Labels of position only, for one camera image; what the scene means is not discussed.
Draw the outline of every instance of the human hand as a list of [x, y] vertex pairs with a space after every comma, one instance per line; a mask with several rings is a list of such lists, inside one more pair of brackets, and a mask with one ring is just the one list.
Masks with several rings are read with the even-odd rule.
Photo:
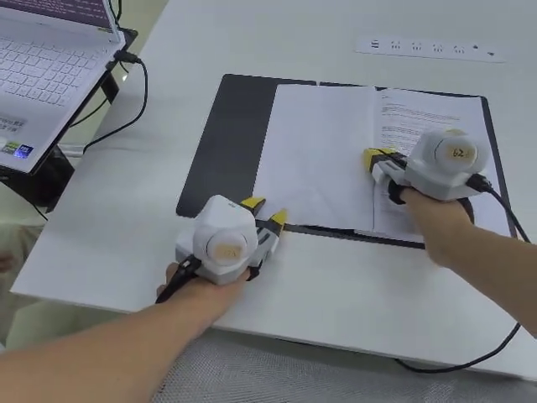
[[437, 201], [412, 188], [404, 189], [406, 202], [414, 222], [425, 239], [429, 256], [439, 265], [450, 267], [450, 245], [460, 231], [472, 227], [468, 213], [458, 201]]
[[[170, 264], [166, 269], [166, 285], [177, 271], [179, 265]], [[177, 291], [169, 302], [184, 307], [196, 320], [201, 320], [200, 332], [206, 330], [213, 322], [218, 320], [235, 303], [246, 285], [250, 270], [234, 283], [228, 285], [214, 285], [210, 281], [197, 278], [187, 283]], [[157, 296], [164, 290], [162, 285], [157, 290]]]
[[13, 268], [13, 255], [9, 252], [0, 253], [0, 273], [7, 273]]

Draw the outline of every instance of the cable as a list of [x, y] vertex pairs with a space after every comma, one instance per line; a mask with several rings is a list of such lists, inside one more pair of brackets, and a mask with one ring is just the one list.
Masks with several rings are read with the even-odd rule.
[[81, 120], [77, 121], [77, 122], [74, 122], [73, 124], [71, 124], [70, 128], [74, 128], [75, 126], [78, 126], [79, 124], [81, 123], [84, 123], [87, 119], [91, 118], [93, 115], [95, 115], [97, 112], [99, 112], [102, 107], [104, 107], [104, 105], [107, 103], [107, 99], [105, 99], [104, 101], [101, 102], [101, 104], [95, 108], [95, 110], [91, 113], [88, 113], [85, 117], [83, 117]]
[[[114, 17], [114, 21], [118, 28], [121, 28], [119, 25], [119, 20], [121, 19], [123, 15], [123, 2], [122, 0], [118, 0], [117, 2], [117, 14], [114, 12], [114, 7], [112, 6], [112, 0], [108, 0], [108, 5], [110, 6], [110, 10], [112, 11], [112, 16]], [[128, 70], [123, 64], [122, 61], [119, 62], [119, 65], [121, 68], [128, 74]], [[75, 126], [78, 126], [81, 123], [84, 123], [87, 119], [91, 118], [93, 115], [95, 115], [97, 112], [99, 112], [102, 107], [107, 103], [107, 100], [105, 99], [93, 112], [89, 113], [87, 116], [79, 120], [78, 122], [75, 122], [69, 126], [69, 128], [74, 128]]]
[[108, 0], [108, 6], [110, 7], [110, 10], [112, 11], [112, 15], [114, 17], [114, 22], [116, 25], [119, 26], [119, 20], [121, 19], [121, 16], [123, 15], [123, 5], [122, 0], [118, 0], [117, 2], [117, 13], [114, 11], [114, 7], [112, 6], [112, 0]]
[[[519, 233], [522, 239], [527, 243], [531, 243], [529, 241], [528, 235], [522, 228], [520, 221], [517, 219], [513, 210], [511, 210], [511, 207], [509, 206], [509, 204], [493, 189], [491, 183], [487, 180], [487, 178], [485, 178], [482, 175], [473, 175], [468, 180], [467, 185], [476, 191], [480, 191], [481, 193], [488, 193], [492, 195], [498, 201], [498, 203], [502, 205], [508, 217], [511, 219], [511, 222], [519, 230]], [[407, 363], [401, 361], [400, 359], [395, 359], [395, 362], [399, 364], [400, 366], [402, 366], [403, 368], [407, 369], [408, 371], [414, 372], [416, 374], [448, 374], [450, 372], [460, 371], [462, 369], [468, 369], [470, 367], [473, 367], [474, 365], [480, 364], [483, 361], [491, 359], [492, 357], [500, 354], [507, 347], [507, 345], [511, 342], [511, 340], [513, 340], [514, 336], [519, 332], [520, 328], [521, 328], [520, 323], [517, 323], [516, 325], [514, 325], [511, 333], [500, 343], [500, 345], [497, 348], [495, 348], [490, 353], [487, 353], [483, 355], [482, 357], [479, 357], [478, 359], [474, 359], [473, 361], [470, 361], [469, 363], [465, 363], [461, 365], [454, 365], [452, 367], [439, 368], [439, 369], [423, 369], [423, 368], [412, 367], [408, 365]]]
[[103, 141], [105, 139], [108, 139], [109, 137], [113, 136], [114, 134], [117, 134], [117, 133], [123, 131], [124, 129], [129, 128], [130, 126], [134, 125], [143, 116], [143, 114], [145, 113], [145, 110], [146, 110], [146, 108], [148, 106], [149, 74], [148, 74], [148, 69], [147, 69], [145, 63], [143, 63], [143, 61], [139, 57], [137, 57], [136, 55], [133, 55], [131, 53], [128, 53], [128, 52], [125, 52], [125, 51], [122, 51], [122, 50], [120, 50], [119, 52], [116, 53], [116, 60], [124, 61], [126, 63], [138, 64], [138, 65], [142, 66], [142, 68], [143, 68], [143, 77], [144, 77], [144, 94], [143, 94], [142, 108], [140, 109], [140, 112], [138, 113], [136, 118], [131, 120], [129, 123], [125, 123], [121, 128], [117, 128], [116, 130], [110, 132], [109, 134], [105, 134], [104, 136], [100, 137], [99, 139], [93, 140], [92, 142], [87, 144], [86, 147], [84, 147], [84, 150], [82, 151], [83, 154], [90, 147], [92, 147], [93, 145], [101, 143], [101, 141]]
[[117, 0], [117, 21], [123, 16], [123, 1]]
[[41, 212], [41, 210], [38, 209], [37, 206], [35, 206], [31, 201], [28, 201], [28, 200], [27, 200], [27, 202], [30, 203], [30, 204], [32, 205], [32, 207], [34, 208], [34, 210], [35, 210], [35, 211], [36, 211], [36, 212], [37, 212], [37, 213], [38, 213], [38, 214], [39, 214], [45, 221], [47, 221], [47, 222], [49, 221], [49, 219], [47, 218], [47, 216], [45, 216], [45, 215]]
[[125, 65], [123, 64], [122, 61], [119, 62], [119, 65], [121, 66], [121, 68], [123, 69], [123, 71], [125, 71], [125, 72], [128, 74], [127, 67], [125, 67]]

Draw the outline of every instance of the black folder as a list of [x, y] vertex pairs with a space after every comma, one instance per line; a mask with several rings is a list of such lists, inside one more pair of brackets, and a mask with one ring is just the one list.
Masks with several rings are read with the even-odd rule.
[[[227, 74], [222, 78], [185, 187], [180, 195], [176, 210], [179, 216], [197, 216], [209, 198], [214, 195], [222, 195], [234, 202], [240, 202], [253, 195], [276, 89], [281, 84], [315, 86], [316, 82], [232, 74]], [[322, 82], [321, 85], [354, 86], [353, 84], [330, 82]], [[439, 92], [427, 93], [449, 97], [475, 97]], [[481, 97], [481, 100], [498, 172], [500, 192], [508, 203], [507, 187], [490, 109], [487, 99]], [[516, 236], [516, 231], [510, 221], [509, 225], [511, 233]], [[424, 248], [422, 243], [370, 237], [356, 234], [353, 230], [348, 229], [287, 225], [285, 230], [333, 238]]]

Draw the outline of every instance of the white table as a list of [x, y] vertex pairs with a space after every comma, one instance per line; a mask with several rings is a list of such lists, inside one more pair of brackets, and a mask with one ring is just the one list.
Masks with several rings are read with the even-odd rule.
[[[13, 291], [137, 311], [153, 303], [175, 236], [175, 206], [226, 73], [484, 95], [515, 211], [537, 238], [533, 172], [533, 2], [170, 0], [141, 57], [149, 108], [87, 153]], [[476, 40], [507, 64], [359, 55], [360, 35]], [[100, 133], [138, 111], [133, 69]], [[514, 320], [419, 250], [286, 233], [273, 261], [217, 326], [271, 338], [460, 364], [496, 348]], [[521, 332], [479, 369], [537, 379], [537, 343]]]

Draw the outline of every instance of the electrical outlet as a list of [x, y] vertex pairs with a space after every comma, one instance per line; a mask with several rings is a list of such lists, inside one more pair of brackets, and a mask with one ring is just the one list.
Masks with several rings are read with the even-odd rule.
[[357, 43], [356, 52], [374, 55], [397, 55], [503, 63], [505, 59], [490, 47], [476, 43], [451, 43], [430, 39], [397, 37], [364, 37]]

